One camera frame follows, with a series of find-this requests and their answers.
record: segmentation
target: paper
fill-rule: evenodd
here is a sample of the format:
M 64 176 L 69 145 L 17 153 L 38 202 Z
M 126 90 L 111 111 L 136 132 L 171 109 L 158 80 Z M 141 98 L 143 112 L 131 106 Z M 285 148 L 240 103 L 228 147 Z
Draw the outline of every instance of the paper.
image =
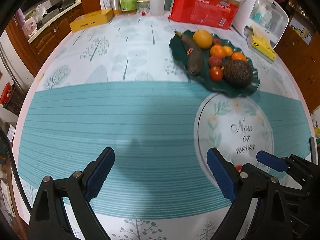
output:
M 1 189 L 5 208 L 13 217 L 16 217 L 12 206 L 9 186 L 3 180 L 1 180 Z
M 252 30 L 253 30 L 253 35 L 256 36 L 259 40 L 262 40 L 262 38 L 264 38 L 265 41 L 270 44 L 270 39 L 268 38 L 268 36 L 266 36 L 266 35 L 263 33 L 263 31 L 261 31 L 261 30 L 259 29 L 259 27 L 258 27 L 257 25 L 252 24 Z
M 12 124 L 10 124 L 9 131 L 8 131 L 8 134 L 7 134 L 7 137 L 9 139 L 10 143 L 12 143 L 15 131 L 16 131 L 15 128 L 12 126 Z

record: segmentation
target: screw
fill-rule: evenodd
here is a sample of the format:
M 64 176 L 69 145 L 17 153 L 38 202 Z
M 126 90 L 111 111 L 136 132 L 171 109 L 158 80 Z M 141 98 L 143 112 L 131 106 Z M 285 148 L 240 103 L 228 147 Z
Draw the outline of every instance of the screw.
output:
M 43 178 L 43 182 L 48 182 L 50 180 L 50 176 L 45 176 L 44 178 Z
M 273 182 L 273 183 L 277 183 L 278 182 L 278 179 L 276 178 L 276 177 L 271 177 L 271 181 Z
M 246 179 L 248 177 L 248 173 L 240 172 L 240 177 L 243 178 L 243 179 Z
M 81 176 L 81 174 L 82 174 L 81 171 L 75 171 L 75 172 L 73 173 L 73 177 L 79 178 L 79 177 Z

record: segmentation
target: label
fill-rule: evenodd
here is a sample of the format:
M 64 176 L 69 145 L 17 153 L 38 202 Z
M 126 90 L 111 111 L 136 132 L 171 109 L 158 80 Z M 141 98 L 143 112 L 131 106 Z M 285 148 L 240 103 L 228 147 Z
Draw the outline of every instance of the label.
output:
M 121 11 L 128 12 L 137 9 L 137 0 L 120 0 Z
M 190 48 L 190 49 L 187 50 L 187 57 L 190 55 L 190 53 L 191 53 L 192 51 L 193 51 L 192 48 Z

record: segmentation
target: red box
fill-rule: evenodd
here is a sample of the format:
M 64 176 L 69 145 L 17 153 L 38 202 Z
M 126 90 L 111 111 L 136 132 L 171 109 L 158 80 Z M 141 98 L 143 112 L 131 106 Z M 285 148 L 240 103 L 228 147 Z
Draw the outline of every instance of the red box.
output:
M 223 0 L 174 0 L 169 19 L 228 29 L 238 8 Z

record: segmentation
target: wooden cabinet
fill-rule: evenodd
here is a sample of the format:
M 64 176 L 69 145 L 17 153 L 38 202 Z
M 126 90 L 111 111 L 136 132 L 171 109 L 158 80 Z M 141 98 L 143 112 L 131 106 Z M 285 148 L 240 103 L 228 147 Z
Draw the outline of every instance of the wooden cabinet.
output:
M 71 32 L 70 23 L 82 14 L 83 10 L 80 4 L 51 23 L 31 42 L 30 45 L 41 65 L 43 65 L 58 44 Z
M 79 16 L 83 15 L 83 8 L 82 6 L 77 6 L 73 10 L 69 12 L 69 22 L 73 22 L 75 19 L 77 19 Z
M 275 48 L 297 82 L 309 111 L 320 106 L 320 35 L 316 33 L 311 44 L 288 26 Z
M 52 23 L 33 40 L 31 47 L 40 63 L 43 64 L 58 44 L 57 27 Z
M 59 43 L 71 32 L 69 16 L 66 13 L 54 22 L 57 27 Z

